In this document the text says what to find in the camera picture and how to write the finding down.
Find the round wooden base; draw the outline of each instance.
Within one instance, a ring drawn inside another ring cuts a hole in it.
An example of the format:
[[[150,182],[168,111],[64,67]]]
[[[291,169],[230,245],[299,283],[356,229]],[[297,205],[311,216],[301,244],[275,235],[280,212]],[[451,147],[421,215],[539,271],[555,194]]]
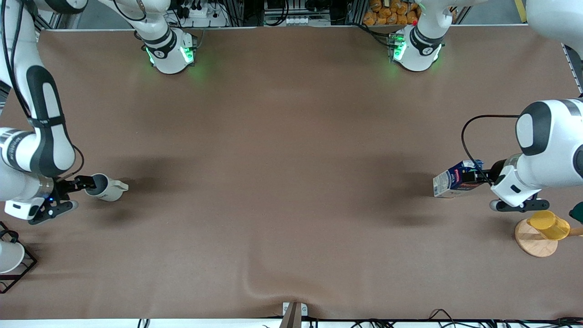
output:
[[[520,248],[535,257],[551,256],[559,244],[556,240],[547,240],[535,228],[520,221],[514,228],[514,239]]]

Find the wooden stand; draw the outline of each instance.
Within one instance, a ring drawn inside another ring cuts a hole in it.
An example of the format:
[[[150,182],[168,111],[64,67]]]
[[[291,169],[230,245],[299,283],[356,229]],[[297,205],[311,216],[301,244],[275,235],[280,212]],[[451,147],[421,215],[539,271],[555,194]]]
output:
[[[573,236],[583,237],[583,228],[571,228],[569,231],[569,237]]]
[[[527,219],[520,221],[514,228],[514,239],[520,248],[535,257],[551,256],[559,242],[545,239],[538,230],[526,223]]]

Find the black cable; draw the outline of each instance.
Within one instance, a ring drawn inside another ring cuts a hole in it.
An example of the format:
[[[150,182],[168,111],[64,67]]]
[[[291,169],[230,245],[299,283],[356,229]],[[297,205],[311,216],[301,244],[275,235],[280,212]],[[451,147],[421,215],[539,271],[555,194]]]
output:
[[[363,31],[365,31],[366,33],[370,34],[370,35],[371,35],[371,36],[374,38],[374,40],[375,40],[376,42],[378,42],[378,43],[382,44],[382,45],[383,45],[383,46],[385,46],[385,47],[389,47],[389,48],[394,48],[394,47],[395,47],[393,44],[388,44],[388,43],[385,43],[385,42],[383,42],[383,41],[381,41],[381,40],[379,40],[379,39],[377,38],[377,36],[388,37],[388,34],[382,34],[382,33],[379,33],[379,32],[372,31],[372,30],[370,30],[370,29],[368,28],[368,26],[366,26],[366,25],[362,25],[362,24],[358,24],[358,23],[348,23],[348,25],[357,26],[357,27],[358,27],[358,28],[360,28],[361,30],[363,30]]]
[[[283,7],[282,7],[282,14],[281,16],[278,18],[278,20],[275,23],[266,23],[265,24],[267,26],[278,26],[281,23],[285,22],[287,19],[287,16],[290,13],[290,5],[288,3],[288,0],[282,0],[283,1]]]
[[[557,325],[561,327],[568,327],[570,325],[582,325],[583,317],[560,317],[557,319]]]
[[[446,328],[446,327],[451,326],[451,325],[454,325],[454,327],[455,327],[457,324],[460,326],[469,327],[469,328],[480,328],[480,327],[472,326],[471,324],[467,324],[467,323],[463,323],[463,322],[459,322],[459,321],[452,321],[452,322],[446,323],[442,326],[442,328]]]
[[[63,181],[65,179],[68,179],[68,178],[74,176],[75,174],[79,173],[83,169],[83,167],[85,165],[85,156],[83,156],[83,152],[81,152],[81,149],[77,148],[77,146],[75,146],[75,145],[72,145],[72,146],[73,146],[73,149],[76,150],[79,153],[79,156],[81,156],[81,164],[79,165],[79,168],[76,169],[75,171],[73,171],[73,172],[71,172],[71,173],[69,173],[69,174],[67,174],[65,176],[62,176],[59,179],[57,179],[57,182]]]
[[[176,16],[176,22],[178,23],[178,27],[182,28],[182,23],[180,22],[180,18],[178,18],[178,13],[176,12],[176,9],[172,9],[172,12],[174,12],[174,16]]]
[[[429,321],[442,311],[447,314],[447,312],[444,309],[436,309],[436,310],[433,310],[432,315],[430,315],[427,319],[423,319],[423,320],[419,320],[419,321]]]
[[[436,310],[434,310],[434,311],[435,311],[435,313],[433,313],[433,316],[430,316],[431,318],[435,317],[435,316],[436,316],[438,313],[442,312],[443,314],[445,314],[445,315],[446,315],[446,316],[447,316],[447,317],[448,317],[448,318],[451,320],[451,324],[452,324],[452,325],[454,325],[454,328],[456,328],[455,321],[454,321],[454,320],[453,320],[453,318],[452,318],[452,317],[449,315],[449,313],[447,313],[447,311],[446,311],[446,310],[444,310],[444,309],[436,309]],[[449,325],[450,325],[450,324],[448,323],[448,324],[446,324],[445,326],[442,326],[442,325],[441,325],[441,322],[438,322],[438,323],[439,323],[439,326],[440,326],[441,328],[443,328],[443,327],[447,327],[447,326],[449,326]]]
[[[341,20],[345,20],[346,16],[342,17],[342,18],[338,18],[338,19],[319,19],[319,20],[323,20],[324,22],[339,22]]]
[[[490,328],[498,328],[498,324],[492,319],[490,319],[490,321],[488,321],[486,323],[488,324],[488,327],[490,327]]]
[[[131,20],[132,22],[141,22],[144,19],[146,19],[146,13],[144,13],[143,14],[144,16],[142,18],[139,18],[139,19],[135,19],[135,18],[128,17],[126,14],[124,14],[123,11],[121,11],[120,7],[117,5],[117,1],[116,0],[113,0],[113,4],[115,5],[115,8],[117,9],[117,11],[120,12],[120,15],[123,16],[124,18],[126,18],[127,20]]]
[[[75,149],[79,153],[79,156],[81,156],[81,165],[79,165],[79,168],[76,169],[73,173],[71,173],[71,176],[74,176],[75,174],[79,173],[83,169],[83,166],[85,165],[85,156],[83,156],[83,152],[81,151],[81,149],[77,148],[77,146],[75,145],[73,145],[73,149]]]
[[[482,177],[486,180],[486,182],[488,182],[488,184],[490,186],[492,186],[492,182],[490,181],[490,179],[488,179],[486,177],[486,174],[484,173],[484,171],[482,171],[482,169],[480,168],[480,166],[477,164],[476,160],[472,157],[472,155],[470,155],[470,152],[468,151],[468,147],[466,146],[466,141],[464,139],[464,133],[466,132],[466,128],[468,127],[468,125],[479,119],[479,118],[487,118],[487,117],[494,117],[494,118],[518,118],[520,117],[520,115],[478,115],[478,116],[474,116],[472,118],[470,118],[469,121],[466,122],[466,124],[463,125],[462,128],[462,146],[463,146],[463,150],[466,152],[466,155],[468,156],[468,158],[472,161],[472,163],[474,164],[474,166],[476,166],[476,169],[478,170],[478,172],[480,172],[480,174],[482,175]]]
[[[530,328],[529,326],[526,325],[526,323],[522,322],[521,320],[518,320],[517,322],[524,328]]]
[[[233,14],[231,14],[231,12],[229,11],[229,7],[227,7],[226,5],[221,5],[221,4],[218,4],[218,5],[220,7],[221,12],[226,13],[227,16],[229,16],[231,19],[238,21],[237,22],[238,26],[240,26],[240,23],[245,23],[244,20],[242,20],[238,17],[234,17]]]
[[[395,324],[395,322],[389,322],[386,320],[382,320],[382,319],[369,319],[368,321],[370,321],[371,324],[375,324],[377,326],[377,328],[395,328],[393,327],[393,324]]]
[[[263,21],[263,19],[261,19],[261,10],[257,8],[258,2],[259,0],[253,1],[253,11],[255,12],[255,18],[257,18],[257,26]]]
[[[142,328],[142,320],[144,321],[143,328],[148,328],[148,326],[150,326],[150,319],[139,319],[138,320],[138,328]]]
[[[30,110],[29,110],[28,104],[24,101],[24,98],[22,97],[20,89],[18,88],[18,83],[16,82],[16,76],[14,74],[14,56],[16,53],[16,44],[18,41],[17,36],[18,36],[18,34],[20,34],[20,24],[22,21],[23,10],[24,10],[24,5],[21,2],[20,8],[19,8],[18,21],[17,21],[17,25],[16,25],[16,33],[15,33],[14,39],[12,41],[12,55],[11,55],[12,61],[10,61],[10,59],[8,57],[8,42],[6,41],[6,0],[2,0],[2,6],[0,8],[0,18],[2,19],[2,49],[4,51],[4,60],[6,62],[6,70],[8,71],[10,83],[12,84],[12,89],[14,90],[14,92],[16,94],[16,98],[18,99],[18,102],[20,103],[20,106],[21,106],[22,110],[24,111],[24,115],[26,115],[27,118],[30,118]]]

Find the power strip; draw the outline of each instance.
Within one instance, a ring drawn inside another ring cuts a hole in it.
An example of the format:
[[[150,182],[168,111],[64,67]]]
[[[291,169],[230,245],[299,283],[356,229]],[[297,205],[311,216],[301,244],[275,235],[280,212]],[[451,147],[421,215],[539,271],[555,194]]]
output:
[[[206,18],[206,15],[209,13],[209,8],[202,7],[201,10],[190,9],[190,18]]]
[[[286,25],[308,25],[310,19],[308,17],[302,18],[286,18]]]

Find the green led light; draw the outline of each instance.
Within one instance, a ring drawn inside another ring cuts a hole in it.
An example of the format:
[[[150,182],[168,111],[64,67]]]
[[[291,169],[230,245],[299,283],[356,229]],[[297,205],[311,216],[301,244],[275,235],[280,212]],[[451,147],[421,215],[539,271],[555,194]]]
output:
[[[182,53],[182,56],[186,62],[192,62],[192,50],[189,48],[180,47],[180,52]]]
[[[150,62],[152,63],[152,65],[154,65],[154,58],[152,58],[152,54],[150,53],[150,50],[148,48],[146,48],[146,52],[148,57],[150,57]]]
[[[440,50],[441,50],[441,45],[439,47],[437,47],[437,49],[436,49],[436,56],[433,57],[433,61],[436,61],[437,60],[437,57],[439,57],[439,51]]]
[[[395,49],[395,54],[393,55],[393,58],[395,60],[401,60],[401,58],[403,58],[403,54],[405,53],[406,48],[407,48],[407,42],[402,41],[401,44],[399,45],[399,47],[397,47],[397,49]]]

